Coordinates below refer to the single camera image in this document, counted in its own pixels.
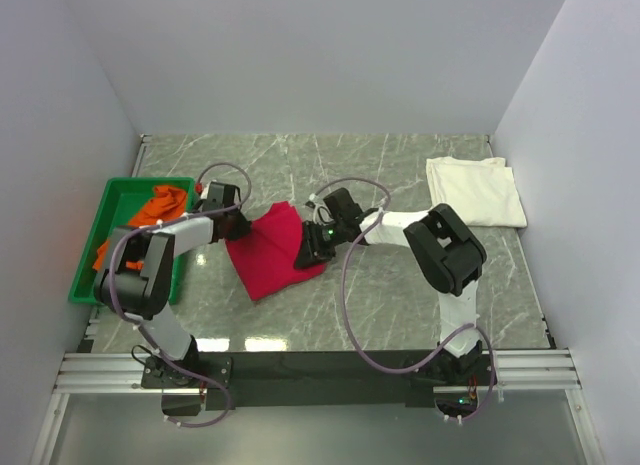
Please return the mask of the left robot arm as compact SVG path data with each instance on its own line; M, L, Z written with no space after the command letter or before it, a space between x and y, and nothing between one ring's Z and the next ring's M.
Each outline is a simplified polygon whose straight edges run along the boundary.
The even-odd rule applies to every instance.
M251 230L239 204L142 227L119 226L94 281L95 298L133 325L152 352L166 360L164 374L176 386L193 384L200 373L196 339L169 304L174 260L198 247L242 238Z

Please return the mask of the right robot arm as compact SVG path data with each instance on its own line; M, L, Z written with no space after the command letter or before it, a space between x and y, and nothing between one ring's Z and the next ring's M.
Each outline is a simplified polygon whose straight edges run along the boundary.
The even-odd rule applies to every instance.
M421 368L429 378L460 384L480 364L482 345L477 323L477 289L487 254L479 240L447 204L429 211L364 211L357 204L330 209L326 224L305 221L294 268L306 270L331 261L336 247L355 242L397 245L411 250L439 302L443 347Z

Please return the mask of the pink t shirt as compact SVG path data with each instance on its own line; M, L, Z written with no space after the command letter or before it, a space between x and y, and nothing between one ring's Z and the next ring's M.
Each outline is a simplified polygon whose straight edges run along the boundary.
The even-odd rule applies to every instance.
M231 262L252 301L315 278L326 270L326 264L301 270L294 268L302 241L302 225L294 206L277 202L252 223L247 236L225 242Z

